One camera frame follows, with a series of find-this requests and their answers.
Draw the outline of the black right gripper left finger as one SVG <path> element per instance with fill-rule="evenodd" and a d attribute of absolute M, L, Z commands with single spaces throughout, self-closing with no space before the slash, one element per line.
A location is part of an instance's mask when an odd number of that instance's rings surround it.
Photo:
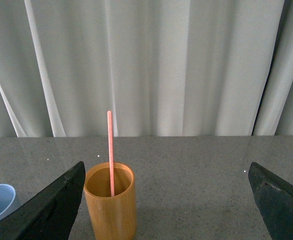
<path fill-rule="evenodd" d="M 0 220 L 0 240 L 67 240 L 82 201 L 86 171 L 79 161 Z"/>

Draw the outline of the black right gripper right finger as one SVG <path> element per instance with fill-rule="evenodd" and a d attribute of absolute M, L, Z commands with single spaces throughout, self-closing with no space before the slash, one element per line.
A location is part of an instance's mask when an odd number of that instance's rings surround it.
<path fill-rule="evenodd" d="M 293 240 L 293 185 L 256 162 L 248 179 L 255 204 L 273 240 Z"/>

